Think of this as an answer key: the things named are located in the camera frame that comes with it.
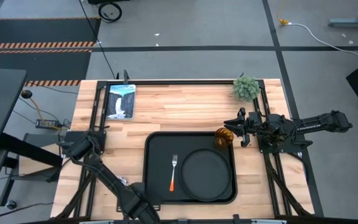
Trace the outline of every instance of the floor mat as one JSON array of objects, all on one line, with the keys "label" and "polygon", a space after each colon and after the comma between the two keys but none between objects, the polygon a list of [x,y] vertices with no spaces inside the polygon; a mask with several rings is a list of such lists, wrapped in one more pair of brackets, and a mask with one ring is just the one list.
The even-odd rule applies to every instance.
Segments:
[{"label": "floor mat", "polygon": [[[100,19],[89,19],[96,33]],[[96,38],[85,18],[0,19],[0,49],[91,47]]]},{"label": "floor mat", "polygon": [[88,70],[91,51],[0,50],[0,68],[27,70],[27,86],[78,85]]}]

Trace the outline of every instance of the waterfall picture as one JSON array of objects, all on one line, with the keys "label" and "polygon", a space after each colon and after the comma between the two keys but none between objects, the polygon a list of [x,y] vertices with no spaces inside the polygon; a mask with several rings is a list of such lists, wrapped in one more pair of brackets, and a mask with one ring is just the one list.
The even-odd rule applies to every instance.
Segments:
[{"label": "waterfall picture", "polygon": [[132,119],[134,117],[135,85],[110,86],[107,119]]}]

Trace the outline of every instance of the potted plant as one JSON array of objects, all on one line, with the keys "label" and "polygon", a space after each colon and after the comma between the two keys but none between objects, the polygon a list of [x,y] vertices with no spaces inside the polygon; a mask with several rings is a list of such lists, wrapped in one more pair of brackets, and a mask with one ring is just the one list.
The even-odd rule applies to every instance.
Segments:
[{"label": "potted plant", "polygon": [[233,94],[238,100],[249,102],[258,97],[260,88],[257,80],[243,75],[234,80]]}]

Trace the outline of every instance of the orange fork handle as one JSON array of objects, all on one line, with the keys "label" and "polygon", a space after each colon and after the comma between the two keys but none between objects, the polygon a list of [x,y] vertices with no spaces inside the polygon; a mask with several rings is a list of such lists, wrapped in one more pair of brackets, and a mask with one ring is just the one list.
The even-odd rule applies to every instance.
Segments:
[{"label": "orange fork handle", "polygon": [[171,186],[169,186],[169,191],[173,192],[173,180],[171,180]]}]

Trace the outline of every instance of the yellow cable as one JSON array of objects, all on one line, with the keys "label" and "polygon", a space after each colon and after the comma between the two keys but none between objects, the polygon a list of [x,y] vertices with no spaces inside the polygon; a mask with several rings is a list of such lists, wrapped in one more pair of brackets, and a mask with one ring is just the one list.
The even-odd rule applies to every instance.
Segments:
[{"label": "yellow cable", "polygon": [[[44,118],[41,115],[40,108],[38,107],[38,105],[35,103],[35,101],[32,98],[30,98],[30,100],[34,104],[34,106],[37,108],[37,114],[40,117],[41,121],[43,122],[44,125],[46,125],[47,123],[45,122]],[[60,128],[55,127],[55,126],[51,126],[51,128],[56,129],[56,130],[60,130]]]},{"label": "yellow cable", "polygon": [[280,5],[280,7],[278,8],[277,13],[276,13],[277,19],[278,19],[278,21],[280,21],[281,25],[285,25],[285,24],[288,24],[288,23],[290,22],[290,21],[288,21],[288,20],[286,20],[286,19],[281,19],[281,18],[280,18],[280,16],[281,16],[281,11],[282,11],[282,9],[284,8],[285,3],[286,3],[286,0],[282,0],[282,1],[281,1],[281,5]]}]

